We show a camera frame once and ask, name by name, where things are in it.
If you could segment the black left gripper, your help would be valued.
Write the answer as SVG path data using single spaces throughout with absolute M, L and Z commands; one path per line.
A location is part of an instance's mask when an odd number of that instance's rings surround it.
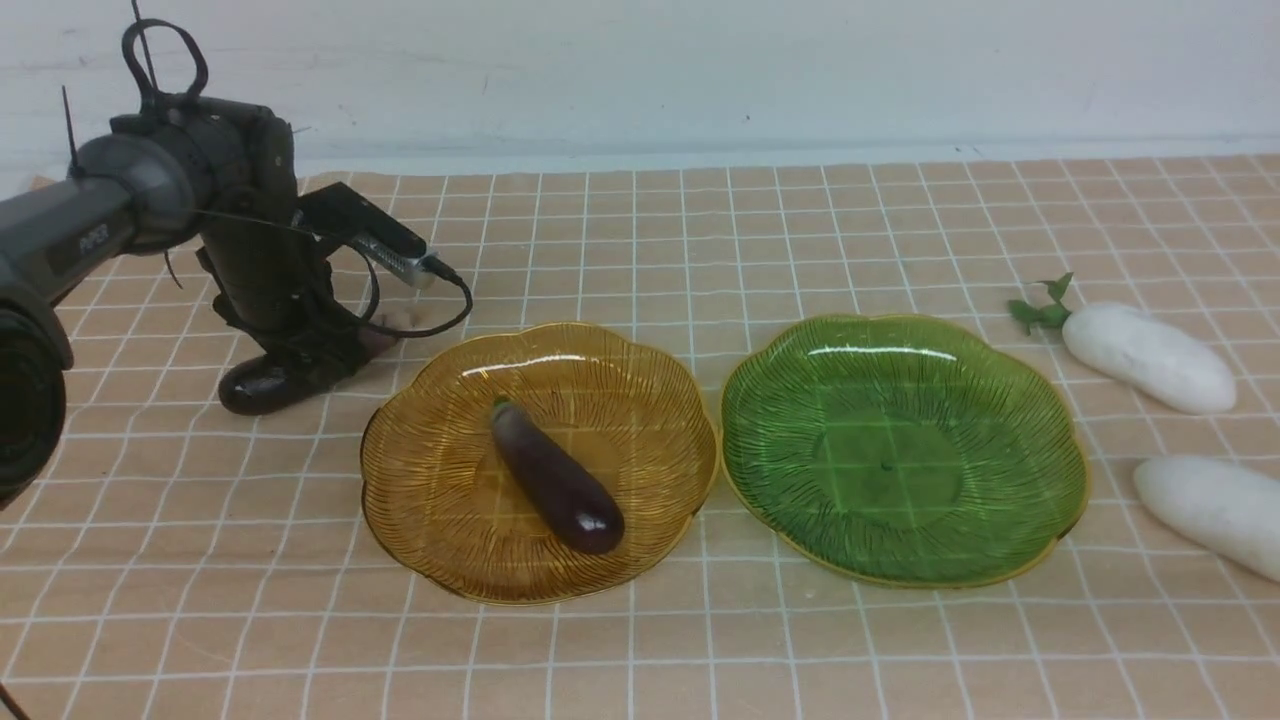
M 224 386 L 334 386 L 375 356 L 332 309 L 314 241 L 292 217 L 292 200 L 264 195 L 223 195 L 205 215 L 198 258 L 219 290 L 214 309 L 261 348 Z

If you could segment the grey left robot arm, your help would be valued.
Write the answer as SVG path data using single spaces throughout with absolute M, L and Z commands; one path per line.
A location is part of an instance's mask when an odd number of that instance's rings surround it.
M 52 456 L 73 359 L 56 307 L 104 263 L 192 238 L 215 313 L 261 354 L 218 384 L 229 413 L 261 416 L 325 393 L 389 348 L 335 301 L 332 269 L 293 225 L 291 126 L 243 102 L 204 100 L 166 120 L 116 117 L 82 167 L 3 202 L 3 503 Z

